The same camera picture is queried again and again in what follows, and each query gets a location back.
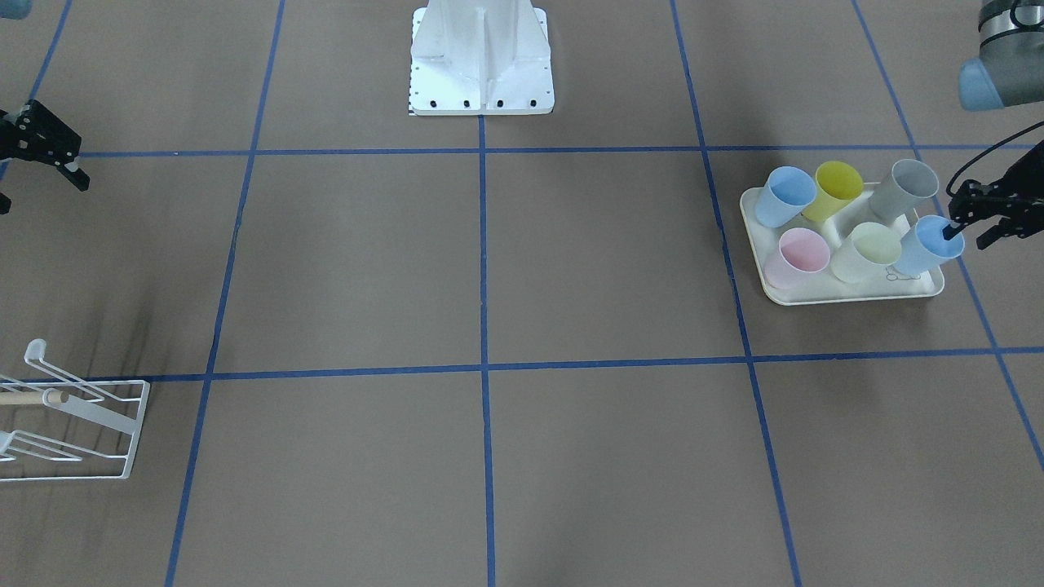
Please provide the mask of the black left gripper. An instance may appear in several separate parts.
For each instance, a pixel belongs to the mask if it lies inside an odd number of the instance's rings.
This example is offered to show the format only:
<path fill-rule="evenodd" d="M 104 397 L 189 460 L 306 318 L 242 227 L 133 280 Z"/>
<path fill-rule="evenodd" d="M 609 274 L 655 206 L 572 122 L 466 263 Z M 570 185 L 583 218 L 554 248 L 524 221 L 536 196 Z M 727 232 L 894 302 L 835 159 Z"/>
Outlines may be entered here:
<path fill-rule="evenodd" d="M 992 217 L 998 217 L 998 224 L 976 238 L 977 249 L 1010 236 L 1028 238 L 1043 227 L 1043 152 L 1025 152 L 998 181 L 967 179 L 950 197 L 951 224 L 942 230 L 945 241 L 958 237 L 971 224 Z"/>

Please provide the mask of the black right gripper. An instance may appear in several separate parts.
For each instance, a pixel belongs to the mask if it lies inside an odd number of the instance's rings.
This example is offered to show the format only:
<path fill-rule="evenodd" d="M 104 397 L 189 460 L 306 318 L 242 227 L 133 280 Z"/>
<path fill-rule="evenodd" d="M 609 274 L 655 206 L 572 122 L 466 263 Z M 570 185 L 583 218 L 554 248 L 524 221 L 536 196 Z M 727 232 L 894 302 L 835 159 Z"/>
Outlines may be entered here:
<path fill-rule="evenodd" d="M 78 163 L 82 137 L 37 100 L 19 110 L 1 112 L 1 159 L 41 162 L 60 167 L 78 191 L 90 188 L 91 178 Z M 11 211 L 11 198 L 0 193 L 0 215 Z"/>

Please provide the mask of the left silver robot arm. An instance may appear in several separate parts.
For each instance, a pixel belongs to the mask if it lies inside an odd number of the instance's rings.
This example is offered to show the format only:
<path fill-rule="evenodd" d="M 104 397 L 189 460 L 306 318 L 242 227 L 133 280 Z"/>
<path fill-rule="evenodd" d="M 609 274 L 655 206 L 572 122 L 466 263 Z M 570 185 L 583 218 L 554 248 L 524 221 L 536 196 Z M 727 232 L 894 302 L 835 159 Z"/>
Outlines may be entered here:
<path fill-rule="evenodd" d="M 1043 96 L 1043 4 L 1040 1 L 984 1 L 978 11 L 978 55 L 962 64 L 958 75 L 960 105 L 969 112 L 1041 103 Z M 944 189 L 950 197 L 951 241 L 972 224 L 996 217 L 998 222 L 976 238 L 984 250 L 999 239 L 1026 239 L 1042 230 L 1043 145 L 1037 143 L 1011 164 L 996 181 L 963 175 L 986 156 L 1034 130 L 1016 131 L 989 146 L 955 171 Z"/>

